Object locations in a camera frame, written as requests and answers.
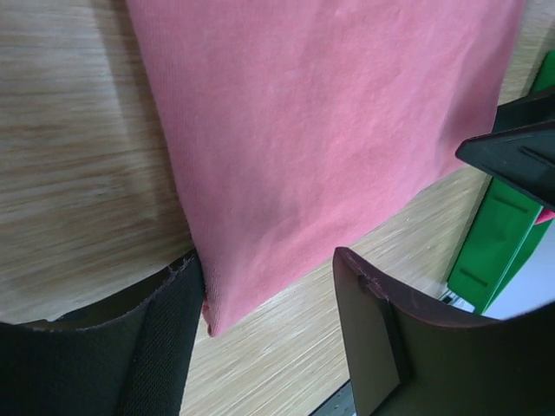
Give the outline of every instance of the black fabric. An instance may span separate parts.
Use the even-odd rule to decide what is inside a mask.
[[[179,414],[203,298],[192,255],[59,322],[0,323],[0,414]]]

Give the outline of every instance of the wooden table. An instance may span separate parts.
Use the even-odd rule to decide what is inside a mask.
[[[501,102],[554,23],[552,0],[528,2]],[[193,247],[123,0],[0,0],[0,150],[0,321],[59,316]],[[458,171],[355,250],[438,296],[484,182]],[[347,379],[326,263],[217,339],[200,324],[183,414],[305,415]]]

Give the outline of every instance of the black plastic part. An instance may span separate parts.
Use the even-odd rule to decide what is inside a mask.
[[[555,87],[499,107],[493,131],[456,156],[555,211]]]

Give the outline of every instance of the white surface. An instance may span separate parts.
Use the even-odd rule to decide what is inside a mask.
[[[555,301],[555,226],[551,224],[519,273],[483,314],[506,319]]]

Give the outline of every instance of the pink fabric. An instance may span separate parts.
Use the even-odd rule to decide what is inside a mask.
[[[555,212],[549,211],[548,209],[544,208],[536,219],[536,224],[544,223],[545,221],[549,221],[550,219],[555,218]]]
[[[128,0],[217,335],[452,172],[524,0]]]

